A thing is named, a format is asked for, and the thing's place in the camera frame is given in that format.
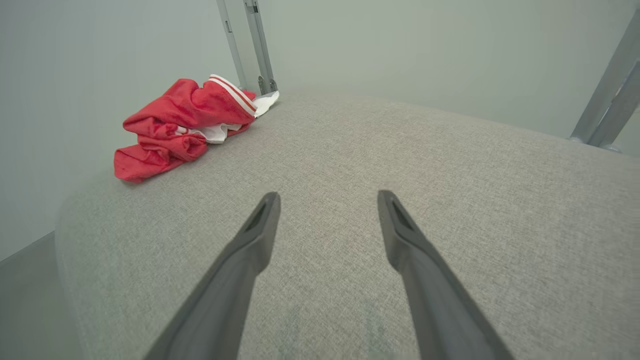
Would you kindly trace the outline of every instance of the gray fabric upholstery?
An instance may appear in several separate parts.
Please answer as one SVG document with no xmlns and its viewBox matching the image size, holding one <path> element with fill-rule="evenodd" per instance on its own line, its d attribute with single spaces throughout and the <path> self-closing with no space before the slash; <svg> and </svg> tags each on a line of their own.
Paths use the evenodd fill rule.
<svg viewBox="0 0 640 360">
<path fill-rule="evenodd" d="M 193 163 L 71 196 L 60 271 L 88 359 L 138 359 L 268 191 L 282 197 L 239 356 L 415 358 L 376 193 L 403 202 L 517 358 L 638 356 L 640 162 L 377 99 L 284 95 Z"/>
</svg>

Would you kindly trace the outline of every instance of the gray cushion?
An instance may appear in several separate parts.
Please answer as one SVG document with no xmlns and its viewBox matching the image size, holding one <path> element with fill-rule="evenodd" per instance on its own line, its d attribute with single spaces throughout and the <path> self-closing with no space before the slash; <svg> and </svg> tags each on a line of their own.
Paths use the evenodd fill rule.
<svg viewBox="0 0 640 360">
<path fill-rule="evenodd" d="M 68 199 L 58 261 L 88 359 L 137 359 L 268 191 L 271 264 L 239 356 L 419 356 L 376 193 L 396 193 L 519 358 L 638 355 L 640 162 L 378 99 L 284 95 L 247 132 L 143 184 Z"/>
</svg>

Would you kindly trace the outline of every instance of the fabric fold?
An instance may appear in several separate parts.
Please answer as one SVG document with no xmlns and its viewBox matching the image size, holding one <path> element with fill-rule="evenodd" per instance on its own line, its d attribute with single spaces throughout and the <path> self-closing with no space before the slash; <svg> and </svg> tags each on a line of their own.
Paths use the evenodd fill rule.
<svg viewBox="0 0 640 360">
<path fill-rule="evenodd" d="M 207 151 L 207 139 L 205 132 L 193 129 L 224 124 L 227 128 L 222 141 L 247 130 L 255 120 L 254 98 L 254 93 L 242 91 L 217 75 L 211 75 L 202 88 L 190 79 L 176 81 L 122 124 L 138 135 L 138 144 L 116 150 L 116 177 L 141 183 L 197 159 Z"/>
</svg>

